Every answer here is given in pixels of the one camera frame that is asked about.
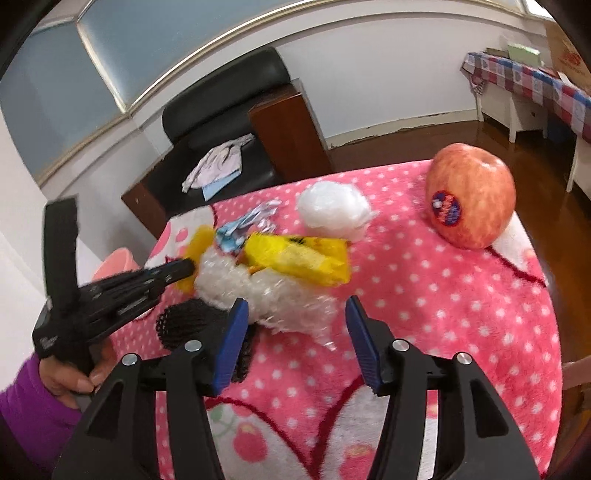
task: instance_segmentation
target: pink bowl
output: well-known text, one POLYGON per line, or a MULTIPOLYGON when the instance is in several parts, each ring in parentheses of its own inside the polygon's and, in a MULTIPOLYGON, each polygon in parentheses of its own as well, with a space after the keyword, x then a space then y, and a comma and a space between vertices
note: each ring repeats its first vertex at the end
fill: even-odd
POLYGON ((126 248, 118 248, 105 259, 95 274, 92 275, 92 281, 134 270, 139 270, 139 265, 135 263, 134 256, 126 248))

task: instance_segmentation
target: apple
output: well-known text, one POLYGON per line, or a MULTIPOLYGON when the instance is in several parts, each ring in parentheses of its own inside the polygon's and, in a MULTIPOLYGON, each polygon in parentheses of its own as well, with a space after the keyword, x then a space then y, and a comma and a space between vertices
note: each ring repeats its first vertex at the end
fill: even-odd
POLYGON ((427 173, 427 214, 435 230, 459 248, 486 248, 515 210, 507 165, 478 147, 455 143, 440 150, 427 173))

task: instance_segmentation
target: pink blanket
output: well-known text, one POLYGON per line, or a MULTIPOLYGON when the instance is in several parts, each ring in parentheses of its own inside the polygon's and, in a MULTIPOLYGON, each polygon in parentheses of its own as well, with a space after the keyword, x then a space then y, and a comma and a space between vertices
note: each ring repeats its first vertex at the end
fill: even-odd
MULTIPOLYGON (((423 218, 428 161, 334 174, 357 184, 378 216, 364 241, 353 244, 353 275, 335 290, 344 302, 361 299, 368 315, 388 322, 397 337, 424 352, 450 358, 470 352, 496 387, 523 432, 540 472, 548 468, 561 406, 558 331, 541 269, 517 217, 497 252, 459 250, 423 218)), ((279 198, 278 233, 304 233, 295 200, 306 180, 262 190, 174 218, 149 265, 184 249, 201 223, 236 219, 258 203, 279 198)), ((143 321, 115 335, 121 354, 161 355, 155 318, 182 301, 169 288, 143 321)), ((387 407, 363 386, 341 314, 333 325, 336 350, 301 334, 258 339, 250 374, 208 401, 222 467, 233 480, 363 479, 371 465, 387 407)), ((429 397, 420 478, 431 477, 437 399, 429 397)), ((163 477, 174 478, 165 401, 158 398, 158 448, 163 477)))

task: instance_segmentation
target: polka dot pattern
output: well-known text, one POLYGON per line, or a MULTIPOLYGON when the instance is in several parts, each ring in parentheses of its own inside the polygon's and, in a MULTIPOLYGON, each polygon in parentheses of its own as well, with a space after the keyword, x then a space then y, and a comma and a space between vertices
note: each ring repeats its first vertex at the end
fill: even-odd
MULTIPOLYGON (((542 281, 522 275, 497 255, 456 249, 435 233, 423 215, 428 165, 420 161, 325 177, 355 183, 371 198, 373 210, 379 211, 366 238, 350 247, 351 282, 336 288, 334 295, 340 304, 350 295, 359 296, 370 317, 387 322, 396 337, 406 338, 423 352, 447 358, 458 351, 473 355, 522 429, 534 457, 540 459, 542 472, 558 431, 562 385, 550 296, 542 281)), ((316 181, 219 202, 213 207, 216 223, 234 220, 266 200, 280 199, 277 231, 303 235, 297 197, 316 181)), ((182 225, 179 219, 172 231, 165 232, 167 240, 158 242, 159 248, 173 240, 186 241, 182 228, 189 232, 197 228, 182 225)), ((164 262, 166 251, 161 248, 150 262, 164 262)), ((165 354, 154 322, 166 306, 183 300, 169 287, 144 320, 113 335, 119 354, 133 351, 142 358, 165 354)), ((360 374, 343 313, 333 324, 332 339, 333 351, 302 334, 272 335, 262 330, 247 379, 223 393, 264 412, 305 461, 311 459, 316 441, 310 439, 318 438, 328 410, 360 374)), ((436 416, 437 399, 432 393, 428 403, 428 415, 436 416)), ((157 398, 157 424, 161 472, 172 478, 164 395, 157 398)), ((375 428, 379 434, 381 425, 375 428)))

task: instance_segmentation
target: white wall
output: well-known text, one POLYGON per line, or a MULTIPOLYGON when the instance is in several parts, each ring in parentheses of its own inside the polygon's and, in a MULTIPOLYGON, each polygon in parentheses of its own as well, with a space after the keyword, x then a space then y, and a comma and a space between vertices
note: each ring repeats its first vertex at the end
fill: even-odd
POLYGON ((470 51, 507 40, 536 46, 550 61, 541 21, 483 4, 364 0, 305 10, 240 36, 176 75, 131 119, 79 152, 43 192, 48 198, 80 194, 81 237, 99 256, 126 246, 141 260, 155 239, 119 197, 171 148, 162 127, 163 107, 203 76, 255 48, 275 45, 291 76, 302 80, 330 142, 399 119, 443 112, 473 112, 475 118, 462 60, 470 51), (136 129, 146 141, 136 137, 136 129), (105 153, 117 142, 118 148, 105 153))
POLYGON ((135 131, 63 192, 63 196, 78 196, 80 239, 99 257, 127 247, 139 265, 147 260, 156 239, 123 203, 121 195, 157 157, 146 137, 135 131))
MULTIPOLYGON (((46 199, 25 168, 0 110, 0 389, 31 354, 31 332, 45 302, 41 228, 46 199)), ((77 250, 79 280, 100 264, 85 245, 77 250)))

